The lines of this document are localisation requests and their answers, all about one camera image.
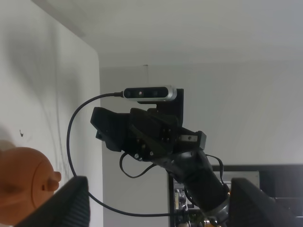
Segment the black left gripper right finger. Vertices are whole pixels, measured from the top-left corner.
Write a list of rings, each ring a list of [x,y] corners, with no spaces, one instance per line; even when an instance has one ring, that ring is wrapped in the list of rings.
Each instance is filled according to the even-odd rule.
[[[296,217],[245,178],[233,178],[231,227],[295,227]]]

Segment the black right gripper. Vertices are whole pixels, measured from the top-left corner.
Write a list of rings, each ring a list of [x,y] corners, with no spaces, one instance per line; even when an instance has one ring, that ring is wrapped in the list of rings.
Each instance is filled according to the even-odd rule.
[[[182,127],[172,114],[132,108],[129,113],[115,113],[95,107],[90,123],[96,138],[111,151],[129,151],[136,160],[155,162],[176,154],[205,149],[206,135]]]

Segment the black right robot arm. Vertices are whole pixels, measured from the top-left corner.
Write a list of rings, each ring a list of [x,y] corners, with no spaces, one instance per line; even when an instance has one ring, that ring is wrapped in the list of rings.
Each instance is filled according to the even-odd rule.
[[[176,116],[132,108],[115,113],[102,107],[90,120],[97,138],[111,151],[164,168],[184,185],[194,203],[213,223],[228,220],[227,187],[216,177],[203,152],[205,135],[182,127]]]

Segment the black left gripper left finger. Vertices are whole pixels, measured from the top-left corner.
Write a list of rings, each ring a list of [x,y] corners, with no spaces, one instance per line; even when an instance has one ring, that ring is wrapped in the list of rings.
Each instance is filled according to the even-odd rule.
[[[17,227],[88,227],[89,185],[85,176],[69,180],[46,203],[18,223]]]

